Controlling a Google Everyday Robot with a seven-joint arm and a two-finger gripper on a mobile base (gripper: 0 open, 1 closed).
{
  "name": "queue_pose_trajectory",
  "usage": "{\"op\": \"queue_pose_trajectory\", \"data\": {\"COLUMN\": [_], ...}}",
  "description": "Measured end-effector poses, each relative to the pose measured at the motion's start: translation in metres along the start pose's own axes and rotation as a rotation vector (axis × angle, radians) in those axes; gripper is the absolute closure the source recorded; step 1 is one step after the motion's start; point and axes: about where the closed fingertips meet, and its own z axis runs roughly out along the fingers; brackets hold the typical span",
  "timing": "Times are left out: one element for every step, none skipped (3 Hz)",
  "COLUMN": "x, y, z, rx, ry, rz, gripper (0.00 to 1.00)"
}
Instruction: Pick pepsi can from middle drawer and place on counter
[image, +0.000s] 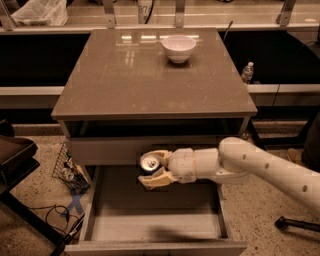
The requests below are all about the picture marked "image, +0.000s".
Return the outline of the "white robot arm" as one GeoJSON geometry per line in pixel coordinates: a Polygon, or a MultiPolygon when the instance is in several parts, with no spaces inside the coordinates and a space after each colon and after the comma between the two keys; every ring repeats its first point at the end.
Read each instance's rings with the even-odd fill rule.
{"type": "Polygon", "coordinates": [[[274,156],[237,137],[223,139],[216,148],[176,151],[155,150],[143,154],[139,181],[149,190],[174,182],[200,179],[217,184],[237,184],[250,174],[320,213],[320,173],[274,156]]]}

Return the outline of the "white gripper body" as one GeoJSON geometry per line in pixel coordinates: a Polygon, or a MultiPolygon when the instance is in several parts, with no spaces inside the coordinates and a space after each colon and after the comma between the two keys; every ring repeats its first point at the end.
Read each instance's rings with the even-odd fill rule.
{"type": "Polygon", "coordinates": [[[179,183],[192,183],[196,180],[194,151],[190,148],[178,149],[168,158],[168,170],[179,183]]]}

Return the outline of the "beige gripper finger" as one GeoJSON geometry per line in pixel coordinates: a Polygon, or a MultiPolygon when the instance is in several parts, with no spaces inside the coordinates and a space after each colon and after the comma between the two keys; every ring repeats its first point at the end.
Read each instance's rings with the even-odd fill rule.
{"type": "Polygon", "coordinates": [[[171,156],[171,152],[167,150],[155,150],[155,151],[147,152],[145,154],[157,155],[161,162],[161,166],[166,166],[168,163],[168,158],[171,156]]]}
{"type": "Polygon", "coordinates": [[[147,190],[168,186],[176,181],[174,176],[167,171],[154,173],[150,176],[139,176],[138,180],[147,190]]]}

